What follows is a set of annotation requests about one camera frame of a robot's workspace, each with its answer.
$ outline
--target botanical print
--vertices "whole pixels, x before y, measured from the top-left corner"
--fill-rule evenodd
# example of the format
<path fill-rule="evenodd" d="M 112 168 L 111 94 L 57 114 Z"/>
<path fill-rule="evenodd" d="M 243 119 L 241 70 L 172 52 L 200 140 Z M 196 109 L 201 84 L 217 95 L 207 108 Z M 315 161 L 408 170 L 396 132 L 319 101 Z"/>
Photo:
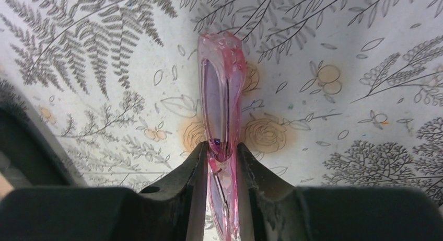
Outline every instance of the botanical print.
<path fill-rule="evenodd" d="M 415 103 L 422 101 L 424 104 L 443 107 L 443 93 L 440 92 L 440 88 L 443 87 L 443 70 L 438 68 L 428 71 L 426 66 L 427 63 L 443 55 L 443 49 L 437 47 L 442 42 L 443 36 L 438 36 L 410 49 L 402 56 L 405 61 L 404 66 L 395 72 L 391 72 L 390 68 L 400 58 L 400 53 L 387 57 L 360 79 L 360 83 L 369 86 L 370 89 L 366 96 L 355 101 L 392 88 L 417 87 L 418 93 L 414 96 Z"/>
<path fill-rule="evenodd" d="M 286 144 L 286 128 L 270 118 L 255 119 L 246 125 L 244 143 L 252 150 L 272 153 Z"/>
<path fill-rule="evenodd" d="M 325 174 L 327 185 L 411 186 L 421 188 L 438 205 L 443 204 L 443 118 L 426 122 L 417 138 L 426 140 L 412 148 L 387 142 L 356 140 L 345 154 L 333 153 L 323 162 L 334 172 Z"/>
<path fill-rule="evenodd" d="M 227 31 L 247 60 L 241 139 L 263 165 L 443 204 L 443 0 L 0 5 L 0 108 L 37 125 L 80 185 L 140 191 L 206 139 L 196 42 Z M 207 212 L 205 240 L 213 227 Z"/>
<path fill-rule="evenodd" d="M 139 114 L 144 109 L 145 99 L 135 92 L 125 91 L 123 100 L 120 102 L 120 110 L 114 113 L 112 106 L 104 104 L 100 111 L 87 110 L 85 114 L 88 117 L 86 125 L 81 126 L 77 132 L 77 123 L 72 115 L 68 115 L 66 129 L 56 135 L 63 138 L 73 138 L 77 143 L 86 143 L 98 147 L 97 137 L 105 139 L 108 142 L 116 142 L 118 137 L 107 132 L 109 127 L 127 127 L 135 122 L 134 115 Z"/>
<path fill-rule="evenodd" d="M 377 17 L 386 17 L 403 0 L 364 0 L 362 6 L 349 8 L 348 0 L 257 0 L 250 5 L 241 5 L 245 0 L 179 1 L 180 8 L 197 9 L 198 16 L 191 19 L 194 31 L 232 32 L 245 42 L 247 54 L 256 50 L 259 62 L 274 58 L 279 63 L 282 54 L 290 55 L 293 44 L 302 50 L 315 38 L 324 20 L 348 10 L 355 14 L 348 26 L 367 19 L 370 28 Z M 328 43 L 322 45 L 336 49 Z"/>
<path fill-rule="evenodd" d="M 334 104 L 335 100 L 332 96 L 338 94 L 342 90 L 342 83 L 339 80 L 341 72 L 334 65 L 323 66 L 323 62 L 324 61 L 321 61 L 319 64 L 316 64 L 311 61 L 309 63 L 314 78 L 310 79 L 303 85 L 300 89 L 300 93 L 307 91 L 317 82 L 317 86 L 320 88 L 314 89 L 309 94 L 314 95 L 323 92 L 323 97 L 326 101 Z"/>
<path fill-rule="evenodd" d="M 183 146 L 185 148 L 184 153 L 186 157 L 197 147 L 199 142 L 206 141 L 205 129 L 203 128 L 202 121 L 194 121 L 186 127 L 183 134 Z"/>
<path fill-rule="evenodd" d="M 51 84 L 59 90 L 65 90 L 66 86 L 75 93 L 81 90 L 89 94 L 86 82 L 89 64 L 107 98 L 109 72 L 119 77 L 122 87 L 130 87 L 129 62 L 142 35 L 163 46 L 153 23 L 153 5 L 170 18 L 177 16 L 171 0 L 27 0 L 38 5 L 37 8 L 19 0 L 4 2 L 29 26 L 29 30 L 24 30 L 1 15 L 22 43 L 10 46 L 18 56 L 15 62 L 20 66 L 25 85 Z M 92 21 L 92 16 L 100 22 Z"/>

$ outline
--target grey leaf pattern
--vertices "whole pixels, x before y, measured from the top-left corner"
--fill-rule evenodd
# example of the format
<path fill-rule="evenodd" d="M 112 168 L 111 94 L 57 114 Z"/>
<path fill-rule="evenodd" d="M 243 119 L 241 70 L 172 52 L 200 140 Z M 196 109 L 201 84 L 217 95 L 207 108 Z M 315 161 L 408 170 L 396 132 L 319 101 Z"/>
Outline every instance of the grey leaf pattern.
<path fill-rule="evenodd" d="M 149 35 L 158 45 L 163 42 L 154 27 L 153 4 L 169 17 L 177 16 L 171 0 L 78 0 L 69 7 L 69 0 L 29 0 L 39 3 L 33 9 L 17 0 L 4 0 L 31 31 L 15 27 L 2 15 L 2 20 L 20 40 L 24 48 L 11 45 L 17 52 L 24 84 L 49 84 L 64 90 L 59 78 L 71 91 L 73 77 L 81 90 L 89 94 L 85 79 L 84 55 L 89 58 L 97 84 L 107 97 L 107 73 L 111 69 L 125 89 L 130 87 L 129 59 L 140 35 Z M 88 12 L 77 19 L 78 10 Z M 101 23 L 90 21 L 88 16 L 101 18 Z"/>

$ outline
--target translucent pink plastic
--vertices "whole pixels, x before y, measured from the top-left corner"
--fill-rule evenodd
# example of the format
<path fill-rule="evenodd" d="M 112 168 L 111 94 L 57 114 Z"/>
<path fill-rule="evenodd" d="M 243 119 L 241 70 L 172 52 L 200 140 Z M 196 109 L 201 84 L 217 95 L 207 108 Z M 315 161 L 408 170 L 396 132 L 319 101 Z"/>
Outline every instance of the translucent pink plastic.
<path fill-rule="evenodd" d="M 198 52 L 203 123 L 209 142 L 209 203 L 220 240 L 238 240 L 236 148 L 246 62 L 241 41 L 227 32 L 200 36 Z"/>

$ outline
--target purple tint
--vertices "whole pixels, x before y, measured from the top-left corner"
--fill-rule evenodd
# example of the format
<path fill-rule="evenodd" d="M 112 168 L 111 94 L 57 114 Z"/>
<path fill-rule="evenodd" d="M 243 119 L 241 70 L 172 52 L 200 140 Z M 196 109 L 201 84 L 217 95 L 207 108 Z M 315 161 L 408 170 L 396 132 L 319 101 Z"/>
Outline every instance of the purple tint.
<path fill-rule="evenodd" d="M 240 230 L 236 147 L 246 62 L 241 41 L 231 33 L 200 36 L 198 55 L 203 124 L 209 142 L 209 205 L 220 239 L 232 241 Z"/>

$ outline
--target branch drawing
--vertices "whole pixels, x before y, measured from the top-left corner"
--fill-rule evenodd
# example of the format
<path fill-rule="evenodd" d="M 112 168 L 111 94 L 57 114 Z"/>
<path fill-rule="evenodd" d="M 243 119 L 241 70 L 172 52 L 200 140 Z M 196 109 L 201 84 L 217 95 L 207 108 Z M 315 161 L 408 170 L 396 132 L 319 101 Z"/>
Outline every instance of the branch drawing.
<path fill-rule="evenodd" d="M 38 8 L 18 0 L 3 1 L 29 27 L 29 30 L 17 27 L 5 15 L 0 15 L 24 46 L 10 45 L 18 55 L 15 62 L 25 85 L 41 83 L 47 87 L 51 84 L 63 91 L 60 77 L 64 85 L 76 93 L 73 77 L 81 90 L 89 94 L 85 79 L 88 58 L 107 98 L 106 74 L 110 69 L 119 76 L 122 87 L 130 87 L 129 59 L 141 35 L 147 34 L 163 46 L 154 27 L 153 4 L 169 17 L 177 16 L 171 0 L 77 0 L 71 6 L 69 0 L 29 0 L 38 4 Z M 78 10 L 87 14 L 77 19 Z M 100 22 L 89 20 L 95 15 L 101 18 Z"/>
<path fill-rule="evenodd" d="M 87 110 L 88 123 L 84 125 L 79 133 L 76 133 L 77 123 L 71 115 L 68 115 L 67 127 L 57 137 L 76 139 L 78 143 L 86 143 L 98 146 L 97 137 L 102 137 L 108 142 L 118 141 L 118 137 L 107 131 L 109 127 L 125 127 L 135 122 L 134 115 L 144 109 L 145 99 L 138 93 L 125 91 L 119 109 L 111 111 L 112 106 L 104 104 L 97 113 Z"/>
<path fill-rule="evenodd" d="M 357 15 L 354 16 L 354 18 L 351 19 L 348 26 L 353 24 L 355 21 L 357 21 L 359 24 L 363 21 L 364 15 L 367 13 L 367 11 L 370 10 L 369 17 L 368 17 L 368 28 L 372 26 L 374 23 L 375 18 L 377 17 L 377 11 L 379 10 L 379 7 L 381 7 L 381 13 L 383 17 L 385 17 L 388 12 L 389 8 L 391 6 L 391 0 L 364 0 L 365 4 L 368 5 L 366 8 L 362 7 L 351 7 L 349 11 L 357 12 Z M 395 6 L 398 4 L 400 0 L 393 0 L 392 6 Z"/>
<path fill-rule="evenodd" d="M 336 3 L 339 3 L 340 10 L 347 4 L 347 0 L 331 0 L 327 4 L 323 3 L 325 0 L 258 0 L 257 4 L 249 6 L 237 6 L 238 0 L 179 1 L 180 8 L 188 7 L 190 11 L 198 6 L 198 16 L 191 19 L 195 23 L 194 30 L 232 32 L 243 40 L 246 54 L 260 45 L 257 50 L 261 55 L 259 62 L 265 57 L 270 60 L 272 56 L 279 62 L 281 53 L 286 50 L 287 55 L 293 41 L 302 48 L 307 42 L 305 33 L 316 36 L 315 29 L 307 24 L 308 20 L 316 18 L 318 29 L 326 9 L 335 12 Z"/>
<path fill-rule="evenodd" d="M 437 18 L 437 16 L 439 16 L 441 14 L 441 11 L 443 11 L 443 0 L 433 0 L 431 3 L 429 3 L 429 5 L 427 6 L 427 8 L 430 8 L 432 6 L 434 6 L 435 4 L 438 5 L 436 6 L 436 10 L 435 10 L 435 15 L 434 18 Z"/>
<path fill-rule="evenodd" d="M 360 83 L 369 86 L 369 92 L 366 96 L 353 102 L 392 88 L 418 87 L 419 92 L 414 97 L 415 103 L 423 101 L 425 104 L 443 106 L 443 93 L 440 89 L 443 87 L 441 69 L 438 68 L 432 73 L 425 74 L 427 70 L 425 65 L 443 55 L 443 48 L 437 47 L 442 42 L 443 36 L 437 36 L 415 46 L 403 55 L 406 64 L 392 74 L 390 74 L 391 67 L 400 58 L 400 53 L 387 57 L 382 63 L 363 75 Z"/>
<path fill-rule="evenodd" d="M 100 158 L 89 151 L 73 146 L 68 146 L 67 153 L 72 160 L 72 165 L 74 165 L 80 173 L 117 171 L 134 173 L 141 171 L 138 164 L 132 164 L 132 160 L 129 157 L 125 157 L 121 153 L 113 153 L 109 150 L 101 151 L 100 154 L 102 156 L 100 156 Z"/>
<path fill-rule="evenodd" d="M 257 66 L 248 62 L 246 63 L 246 68 L 246 80 L 241 91 L 243 95 L 256 89 L 260 89 L 258 88 L 260 83 L 260 71 L 258 70 Z"/>
<path fill-rule="evenodd" d="M 328 170 L 334 170 L 323 179 L 326 185 L 417 187 L 442 205 L 443 166 L 439 159 L 416 160 L 398 143 L 374 145 L 356 140 L 345 154 L 333 153 L 323 162 Z"/>
<path fill-rule="evenodd" d="M 333 0 L 327 5 L 322 6 L 324 0 L 301 0 L 299 3 L 289 0 L 292 7 L 282 6 L 281 10 L 289 12 L 294 10 L 291 17 L 283 17 L 282 20 L 289 24 L 285 28 L 271 27 L 268 29 L 270 32 L 265 36 L 266 41 L 262 41 L 257 53 L 260 54 L 259 62 L 264 58 L 268 60 L 275 55 L 277 63 L 280 60 L 280 54 L 285 51 L 286 55 L 289 55 L 289 51 L 292 47 L 293 41 L 295 41 L 300 50 L 303 49 L 305 43 L 307 43 L 307 36 L 303 33 L 302 29 L 312 37 L 316 36 L 315 30 L 307 25 L 307 22 L 312 18 L 317 18 L 316 29 L 318 29 L 323 23 L 324 12 L 330 8 L 335 12 L 336 8 L 334 4 L 340 1 L 340 10 L 342 10 L 347 0 Z"/>
<path fill-rule="evenodd" d="M 134 157 L 134 159 L 144 157 L 148 162 L 163 164 L 169 169 L 172 169 L 168 163 L 171 155 L 163 157 L 161 154 L 161 148 L 156 151 L 152 144 L 141 143 L 136 137 L 131 137 L 130 135 L 123 137 L 122 141 L 125 143 L 125 145 L 122 147 L 123 151 L 130 154 L 132 157 Z"/>
<path fill-rule="evenodd" d="M 254 100 L 252 101 L 252 103 L 244 108 L 241 109 L 241 112 L 245 112 L 248 111 L 250 109 L 252 110 L 256 110 L 258 108 L 263 108 L 264 104 L 263 104 L 263 99 L 258 99 L 258 100 Z"/>

